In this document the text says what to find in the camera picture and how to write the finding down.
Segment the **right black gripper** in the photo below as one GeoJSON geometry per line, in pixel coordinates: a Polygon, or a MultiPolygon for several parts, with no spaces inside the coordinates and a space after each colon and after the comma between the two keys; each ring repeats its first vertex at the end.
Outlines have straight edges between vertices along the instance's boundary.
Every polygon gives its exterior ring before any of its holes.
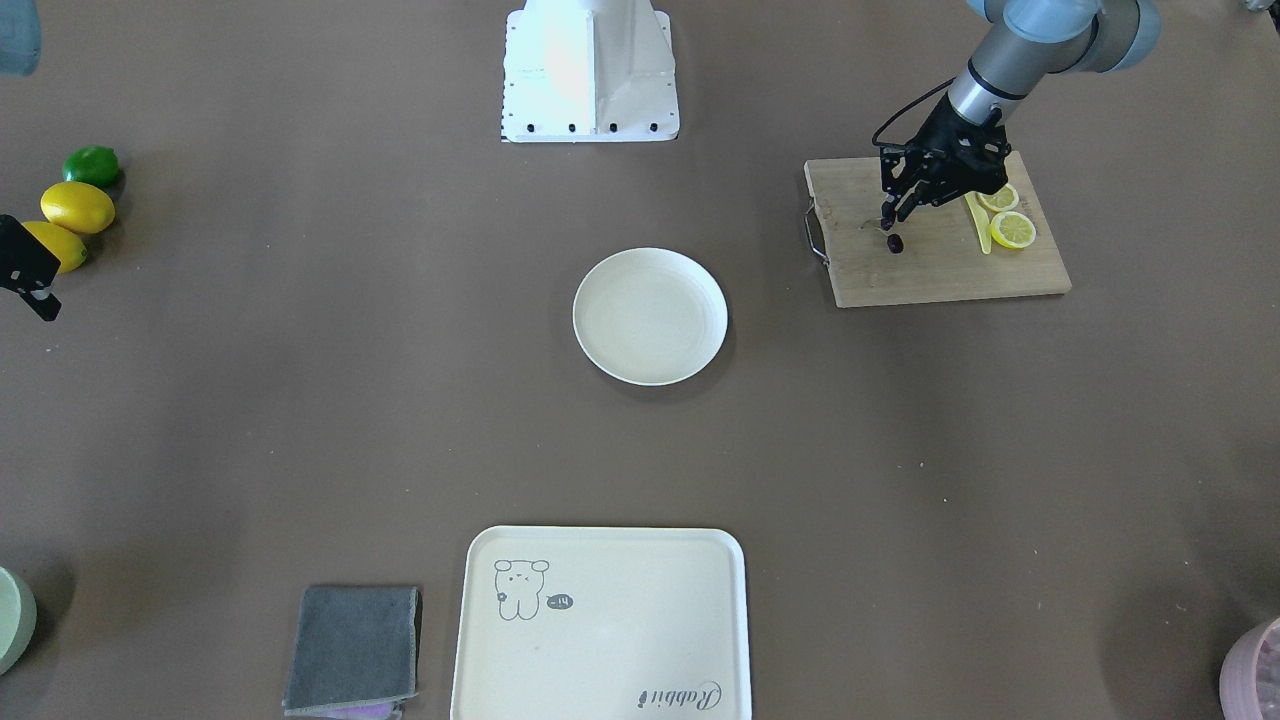
{"type": "Polygon", "coordinates": [[[26,304],[45,322],[52,322],[61,301],[51,293],[60,260],[14,217],[1,214],[1,286],[26,295],[26,304]]]}

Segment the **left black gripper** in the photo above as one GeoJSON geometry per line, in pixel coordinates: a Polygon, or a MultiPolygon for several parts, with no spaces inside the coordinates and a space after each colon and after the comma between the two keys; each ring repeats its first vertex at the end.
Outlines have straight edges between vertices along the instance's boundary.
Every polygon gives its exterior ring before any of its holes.
{"type": "Polygon", "coordinates": [[[906,143],[879,141],[881,217],[905,222],[920,205],[938,208],[969,192],[993,193],[1009,182],[1011,152],[1000,109],[979,124],[941,100],[906,143]]]}

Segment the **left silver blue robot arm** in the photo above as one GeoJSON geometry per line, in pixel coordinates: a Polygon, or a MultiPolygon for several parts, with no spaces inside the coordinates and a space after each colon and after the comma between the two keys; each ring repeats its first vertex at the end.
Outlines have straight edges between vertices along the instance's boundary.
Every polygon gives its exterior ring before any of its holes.
{"type": "Polygon", "coordinates": [[[1111,73],[1144,60],[1164,20],[1152,1],[972,1],[991,27],[951,79],[908,108],[940,96],[905,143],[872,142],[879,152],[884,201],[879,227],[891,231],[922,206],[970,192],[995,193],[1009,181],[1006,124],[1046,77],[1111,73]]]}

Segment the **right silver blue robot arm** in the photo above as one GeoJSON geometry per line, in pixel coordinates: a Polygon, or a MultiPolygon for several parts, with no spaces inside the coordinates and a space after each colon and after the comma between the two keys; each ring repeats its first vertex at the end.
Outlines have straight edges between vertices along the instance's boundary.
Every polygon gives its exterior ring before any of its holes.
{"type": "MultiPolygon", "coordinates": [[[[27,77],[41,56],[41,24],[33,1],[1,3],[1,73],[27,77]]],[[[61,302],[51,286],[60,268],[54,252],[14,217],[1,215],[1,287],[17,295],[42,320],[52,322],[61,302]]]]}

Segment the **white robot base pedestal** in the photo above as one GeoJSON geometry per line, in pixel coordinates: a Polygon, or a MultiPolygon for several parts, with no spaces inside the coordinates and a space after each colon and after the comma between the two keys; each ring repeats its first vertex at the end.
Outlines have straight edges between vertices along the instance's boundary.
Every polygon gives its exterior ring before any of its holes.
{"type": "Polygon", "coordinates": [[[649,1],[526,1],[506,17],[500,140],[678,137],[671,18],[649,1]]]}

